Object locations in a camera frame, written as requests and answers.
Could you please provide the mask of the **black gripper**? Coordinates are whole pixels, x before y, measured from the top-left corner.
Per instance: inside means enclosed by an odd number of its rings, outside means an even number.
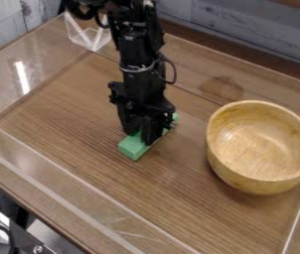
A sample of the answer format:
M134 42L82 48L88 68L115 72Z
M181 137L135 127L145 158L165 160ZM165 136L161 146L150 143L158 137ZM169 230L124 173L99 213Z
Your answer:
M174 80L166 79L163 63L120 64L119 70L123 80L107 85L110 101L116 106L123 132L134 136L140 129L142 142L151 146L174 122L175 106L165 95L166 85Z

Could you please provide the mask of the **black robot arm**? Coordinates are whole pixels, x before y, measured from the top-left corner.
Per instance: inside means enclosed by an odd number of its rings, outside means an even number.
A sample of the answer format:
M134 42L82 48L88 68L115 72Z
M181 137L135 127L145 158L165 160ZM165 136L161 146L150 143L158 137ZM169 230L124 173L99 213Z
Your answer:
M119 51L120 82L112 81L110 102L115 104L123 132L139 135L150 145L173 123L175 106L165 96L177 81L166 74L174 63L161 53L165 32L155 0L64 0L64 6L82 20L92 19L107 29Z

